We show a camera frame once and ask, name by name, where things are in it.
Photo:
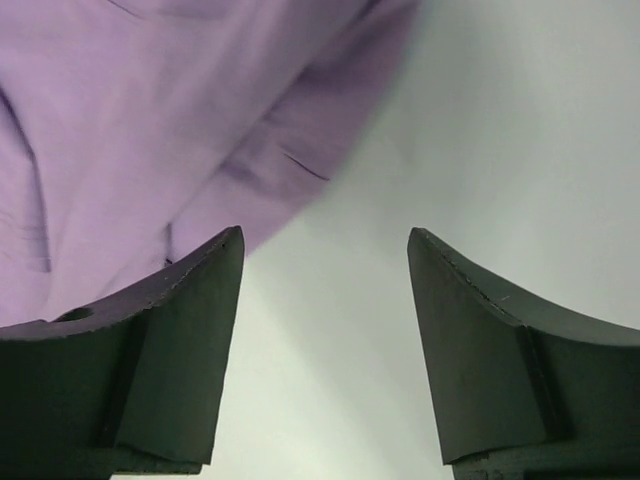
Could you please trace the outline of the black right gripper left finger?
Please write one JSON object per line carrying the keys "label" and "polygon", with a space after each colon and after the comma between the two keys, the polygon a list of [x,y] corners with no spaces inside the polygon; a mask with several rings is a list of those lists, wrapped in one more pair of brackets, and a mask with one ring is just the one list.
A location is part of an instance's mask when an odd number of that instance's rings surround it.
{"label": "black right gripper left finger", "polygon": [[196,475],[212,459],[243,273],[230,227],[54,321],[1,331],[1,475]]}

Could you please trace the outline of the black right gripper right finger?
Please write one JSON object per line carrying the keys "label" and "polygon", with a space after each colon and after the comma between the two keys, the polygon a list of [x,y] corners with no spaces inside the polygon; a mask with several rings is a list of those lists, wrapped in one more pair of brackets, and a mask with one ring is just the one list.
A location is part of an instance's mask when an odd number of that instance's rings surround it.
{"label": "black right gripper right finger", "polygon": [[458,479],[635,479],[639,333],[545,300],[423,228],[407,254],[443,462]]}

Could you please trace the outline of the lilac t-shirt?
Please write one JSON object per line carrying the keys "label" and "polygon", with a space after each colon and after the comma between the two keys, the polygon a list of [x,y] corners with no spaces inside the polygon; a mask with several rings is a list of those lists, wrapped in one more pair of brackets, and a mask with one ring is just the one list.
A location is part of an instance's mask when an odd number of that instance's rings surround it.
{"label": "lilac t-shirt", "polygon": [[239,225],[255,248],[348,158],[417,1],[5,1],[1,322],[53,320]]}

